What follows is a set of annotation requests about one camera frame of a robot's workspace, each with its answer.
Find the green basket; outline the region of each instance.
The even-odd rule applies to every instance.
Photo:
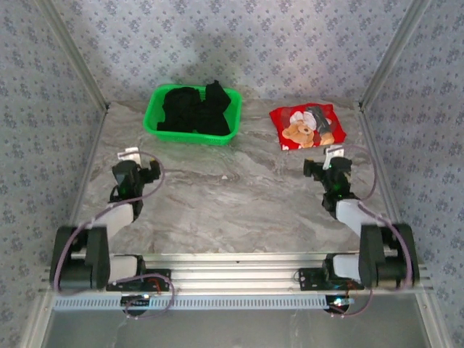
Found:
[[[158,122],[165,120],[165,111],[162,105],[165,102],[166,93],[180,87],[192,87],[199,91],[200,97],[204,100],[204,86],[181,86],[181,85],[163,85],[156,89],[150,99],[150,104],[145,112],[144,127],[148,133],[154,134],[161,141],[176,141],[181,143],[209,144],[223,146],[226,145],[239,131],[240,112],[241,112],[241,95],[233,89],[224,88],[231,103],[224,112],[225,120],[229,125],[231,133],[227,136],[211,136],[199,133],[181,133],[167,132],[157,130]]]

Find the red bag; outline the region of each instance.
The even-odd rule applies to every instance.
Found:
[[[308,103],[295,107],[279,107],[269,115],[277,128],[282,150],[338,144],[347,136],[332,104]]]

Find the mounting plate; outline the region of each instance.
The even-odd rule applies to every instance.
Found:
[[[301,291],[364,290],[364,286],[352,279],[329,279],[325,268],[300,268],[298,282]]]
[[[158,273],[161,276],[171,279],[171,270],[147,268],[144,274]],[[169,292],[169,284],[159,278],[145,278],[138,281],[129,281],[127,283],[108,284],[107,291],[140,291],[140,292]]]

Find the wall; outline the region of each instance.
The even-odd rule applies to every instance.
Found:
[[[464,3],[433,1],[368,114],[402,217],[464,347]]]
[[[248,97],[360,97],[409,0],[54,0],[107,100],[218,79]]]
[[[0,347],[16,347],[102,112],[35,3],[0,1]]]

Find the marble table surface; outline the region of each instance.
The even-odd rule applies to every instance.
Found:
[[[347,133],[364,144],[354,103],[348,99],[244,100],[239,134],[228,146],[161,142],[142,125],[146,102],[111,103],[91,168],[80,218],[102,210],[115,179],[111,167],[126,147],[157,156],[165,185],[144,201],[140,218],[109,245],[121,253],[343,252],[359,238],[321,206],[323,187],[303,176],[304,158],[323,161],[323,149],[281,151],[269,111],[308,102],[331,103]],[[352,190],[366,195],[373,171],[365,154],[353,160]],[[148,159],[142,159],[146,165]],[[146,186],[148,192],[156,182]],[[367,205],[385,206],[378,190]]]

